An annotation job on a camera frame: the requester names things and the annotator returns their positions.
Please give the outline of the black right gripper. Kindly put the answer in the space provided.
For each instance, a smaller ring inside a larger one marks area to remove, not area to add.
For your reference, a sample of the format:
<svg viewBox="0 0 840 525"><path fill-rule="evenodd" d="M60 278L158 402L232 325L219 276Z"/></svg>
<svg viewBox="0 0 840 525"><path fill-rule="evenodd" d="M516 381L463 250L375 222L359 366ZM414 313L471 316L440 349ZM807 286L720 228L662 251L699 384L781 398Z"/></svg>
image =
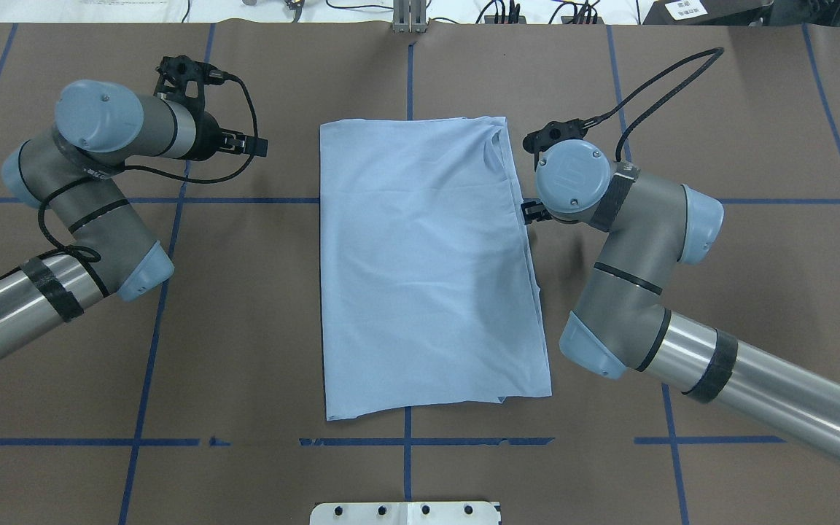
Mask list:
<svg viewBox="0 0 840 525"><path fill-rule="evenodd" d="M553 214L549 210L544 209L541 200L524 200L521 205L522 218L524 223L532 224L534 222L550 222L555 220Z"/></svg>

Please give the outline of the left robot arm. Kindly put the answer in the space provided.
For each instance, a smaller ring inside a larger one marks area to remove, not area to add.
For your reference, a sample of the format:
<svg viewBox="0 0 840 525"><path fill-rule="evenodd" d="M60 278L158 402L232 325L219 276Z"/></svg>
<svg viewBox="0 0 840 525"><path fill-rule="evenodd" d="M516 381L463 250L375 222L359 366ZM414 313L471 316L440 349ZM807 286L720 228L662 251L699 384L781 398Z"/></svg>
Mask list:
<svg viewBox="0 0 840 525"><path fill-rule="evenodd" d="M173 276L167 251L114 183L129 158L252 160L268 147L256 128L221 128L203 96L164 82L153 96L108 81L67 85L53 126L2 166L4 185L33 207L51 247L0 276L0 361L104 298L133 301Z"/></svg>

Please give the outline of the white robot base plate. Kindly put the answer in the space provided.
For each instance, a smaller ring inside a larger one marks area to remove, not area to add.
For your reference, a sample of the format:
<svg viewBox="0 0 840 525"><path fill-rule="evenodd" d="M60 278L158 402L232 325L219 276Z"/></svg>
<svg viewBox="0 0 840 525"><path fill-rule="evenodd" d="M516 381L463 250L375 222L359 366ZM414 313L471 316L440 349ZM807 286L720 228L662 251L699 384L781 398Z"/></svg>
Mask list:
<svg viewBox="0 0 840 525"><path fill-rule="evenodd" d="M501 524L498 502L324 502L310 524Z"/></svg>

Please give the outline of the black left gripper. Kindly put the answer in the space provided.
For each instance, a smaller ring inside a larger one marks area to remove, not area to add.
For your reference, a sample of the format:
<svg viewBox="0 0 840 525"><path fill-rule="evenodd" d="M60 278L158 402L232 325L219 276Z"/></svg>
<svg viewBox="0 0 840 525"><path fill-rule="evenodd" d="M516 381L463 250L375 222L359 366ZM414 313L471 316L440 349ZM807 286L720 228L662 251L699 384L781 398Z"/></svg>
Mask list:
<svg viewBox="0 0 840 525"><path fill-rule="evenodd" d="M244 154L264 158L269 141L254 134L225 130L209 113L203 113L196 122L196 133L190 148L191 162L203 162L217 152Z"/></svg>

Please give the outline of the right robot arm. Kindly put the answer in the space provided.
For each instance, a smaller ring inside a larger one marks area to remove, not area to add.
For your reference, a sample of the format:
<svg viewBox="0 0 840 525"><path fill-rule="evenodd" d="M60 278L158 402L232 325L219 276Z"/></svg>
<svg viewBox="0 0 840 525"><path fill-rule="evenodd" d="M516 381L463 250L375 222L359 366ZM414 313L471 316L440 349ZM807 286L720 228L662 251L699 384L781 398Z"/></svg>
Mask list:
<svg viewBox="0 0 840 525"><path fill-rule="evenodd" d="M697 405L723 408L840 467L840 240L797 219L834 205L733 205L547 132L534 155L531 220L602 233L560 348L607 378L644 373Z"/></svg>

